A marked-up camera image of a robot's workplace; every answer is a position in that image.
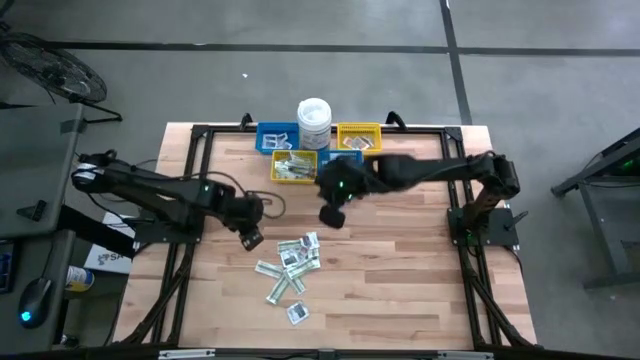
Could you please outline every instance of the gray concrete floor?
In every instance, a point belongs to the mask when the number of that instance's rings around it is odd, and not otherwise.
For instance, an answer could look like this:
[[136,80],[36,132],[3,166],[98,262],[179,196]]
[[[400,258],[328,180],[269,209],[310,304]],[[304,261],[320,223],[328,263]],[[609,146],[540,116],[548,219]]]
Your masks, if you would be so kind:
[[[449,4],[460,46],[640,47],[640,3],[633,0]],[[52,40],[446,44],[437,0],[19,0],[7,20]],[[115,148],[131,162],[155,157],[167,122],[239,121],[245,112],[292,120],[309,96],[325,98],[336,121],[382,121],[395,110],[409,123],[460,124],[446,55],[74,53],[106,81],[103,105],[126,119],[91,126],[79,151]],[[512,203],[530,212],[519,234],[540,344],[640,357],[640,287],[582,289],[582,281],[607,273],[604,258],[579,196],[560,201],[548,191],[638,126],[640,58],[462,56],[461,62],[474,124],[490,127],[496,150],[515,161],[522,182]],[[0,67],[0,78],[0,100],[50,102],[9,69]],[[101,216],[73,191],[67,201]],[[86,249],[78,245],[76,261]],[[100,317],[71,314],[68,324],[86,345],[104,341],[113,312],[103,309],[115,310],[126,282],[100,275],[96,296],[72,310]]]

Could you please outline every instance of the black fan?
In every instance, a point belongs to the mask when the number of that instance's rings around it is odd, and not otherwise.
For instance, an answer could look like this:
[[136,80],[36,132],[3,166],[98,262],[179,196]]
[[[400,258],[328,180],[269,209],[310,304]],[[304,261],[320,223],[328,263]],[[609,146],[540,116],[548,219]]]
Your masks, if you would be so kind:
[[11,67],[43,88],[70,102],[95,104],[107,97],[107,86],[95,71],[75,56],[45,49],[44,40],[24,33],[2,39],[0,54]]

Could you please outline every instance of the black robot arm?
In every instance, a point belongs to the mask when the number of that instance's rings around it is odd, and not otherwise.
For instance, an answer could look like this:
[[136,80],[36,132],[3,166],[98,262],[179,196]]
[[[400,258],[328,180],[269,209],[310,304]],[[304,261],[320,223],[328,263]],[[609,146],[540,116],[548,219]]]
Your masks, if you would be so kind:
[[152,223],[177,233],[190,233],[196,231],[198,219],[204,214],[219,219],[229,230],[238,231],[247,251],[263,240],[258,222],[264,206],[256,195],[236,197],[233,186],[218,181],[190,176],[172,178],[140,169],[117,160],[114,151],[83,154],[79,162],[71,177],[76,189],[119,196],[153,214]]
[[327,201],[320,211],[320,220],[341,228],[345,216],[339,209],[354,198],[404,191],[423,181],[456,180],[478,180],[484,186],[478,198],[463,208],[466,228],[482,226],[500,200],[520,192],[513,163],[493,152],[447,160],[417,160],[410,155],[387,154],[367,157],[363,165],[337,158],[325,165],[316,178],[319,196]]

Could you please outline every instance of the wooden table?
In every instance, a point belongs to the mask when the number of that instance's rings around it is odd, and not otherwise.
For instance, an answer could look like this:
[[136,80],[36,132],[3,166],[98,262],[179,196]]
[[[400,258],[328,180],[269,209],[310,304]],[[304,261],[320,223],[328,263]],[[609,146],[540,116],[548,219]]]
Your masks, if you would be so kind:
[[[158,172],[182,175],[192,126],[167,125]],[[486,127],[466,126],[462,132],[467,154],[491,149]],[[403,193],[355,201],[344,208],[345,226],[330,229],[318,220],[323,201],[316,196],[317,187],[272,183],[271,158],[255,151],[254,140],[255,134],[216,133],[210,170],[233,175],[245,189],[281,194],[287,213],[277,220],[263,219],[265,241],[252,252],[242,248],[237,234],[215,219],[207,220],[192,267],[181,347],[472,348],[460,264],[445,220],[450,206],[446,183],[424,183]],[[386,152],[441,158],[440,142],[433,135],[385,134],[383,142]],[[476,195],[480,189],[474,184]],[[277,213],[278,206],[265,211]],[[322,268],[304,277],[304,294],[288,289],[277,306],[268,304],[265,297],[275,279],[254,272],[256,262],[279,263],[276,242],[308,231],[318,232]],[[127,336],[157,299],[167,249],[152,245],[133,261],[116,340]],[[516,260],[502,248],[490,247],[486,253],[496,301],[522,335],[535,342]],[[298,299],[311,316],[294,327],[285,308]],[[489,339],[486,311],[479,299],[477,303]],[[167,316],[165,336],[171,319]]]

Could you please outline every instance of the computer mouse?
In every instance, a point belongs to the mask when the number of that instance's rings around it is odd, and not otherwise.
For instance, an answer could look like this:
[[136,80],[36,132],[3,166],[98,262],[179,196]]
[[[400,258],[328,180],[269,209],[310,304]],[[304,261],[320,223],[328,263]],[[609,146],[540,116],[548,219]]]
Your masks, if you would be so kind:
[[24,288],[18,305],[18,320],[24,328],[37,328],[47,319],[51,285],[51,280],[41,277]]

